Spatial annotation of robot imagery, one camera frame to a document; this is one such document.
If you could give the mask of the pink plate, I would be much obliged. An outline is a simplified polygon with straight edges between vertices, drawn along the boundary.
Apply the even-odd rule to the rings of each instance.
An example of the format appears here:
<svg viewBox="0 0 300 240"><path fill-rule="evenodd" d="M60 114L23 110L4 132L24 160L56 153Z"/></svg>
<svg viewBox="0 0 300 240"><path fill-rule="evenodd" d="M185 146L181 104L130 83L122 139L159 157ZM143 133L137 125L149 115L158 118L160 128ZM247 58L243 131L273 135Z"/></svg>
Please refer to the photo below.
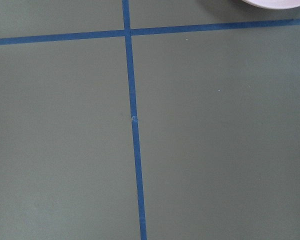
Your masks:
<svg viewBox="0 0 300 240"><path fill-rule="evenodd" d="M287 10L300 7L300 0L242 0L252 6L270 9L270 10Z"/></svg>

